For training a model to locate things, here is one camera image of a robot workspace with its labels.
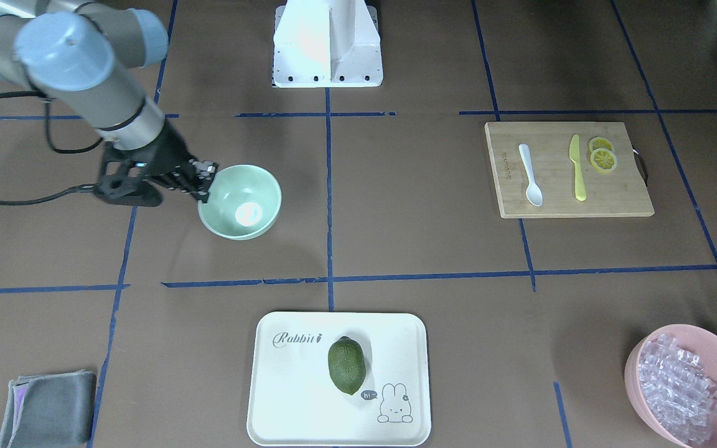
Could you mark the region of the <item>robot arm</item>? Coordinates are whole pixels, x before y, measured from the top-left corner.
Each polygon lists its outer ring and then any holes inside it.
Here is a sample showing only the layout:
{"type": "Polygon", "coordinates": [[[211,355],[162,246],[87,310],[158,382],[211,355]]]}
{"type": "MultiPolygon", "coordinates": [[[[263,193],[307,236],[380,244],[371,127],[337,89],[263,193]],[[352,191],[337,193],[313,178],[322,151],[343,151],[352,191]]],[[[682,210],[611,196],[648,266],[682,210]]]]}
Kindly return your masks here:
{"type": "Polygon", "coordinates": [[[44,102],[44,133],[58,100],[99,136],[97,182],[56,195],[91,193],[113,205],[156,207],[161,189],[205,203],[217,164],[187,150],[130,70],[162,62],[170,39],[147,9],[94,1],[0,1],[0,79],[22,86],[9,98],[44,102]]]}

